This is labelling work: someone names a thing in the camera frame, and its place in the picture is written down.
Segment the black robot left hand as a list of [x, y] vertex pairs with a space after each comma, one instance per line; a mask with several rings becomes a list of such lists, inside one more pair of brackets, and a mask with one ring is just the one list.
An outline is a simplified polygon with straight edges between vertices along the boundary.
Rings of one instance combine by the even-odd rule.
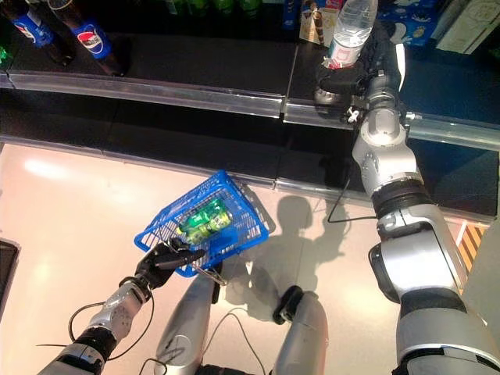
[[138, 263], [134, 277], [151, 290], [162, 287], [177, 268], [201, 259], [204, 249], [192, 251], [191, 246], [178, 237], [159, 242]]

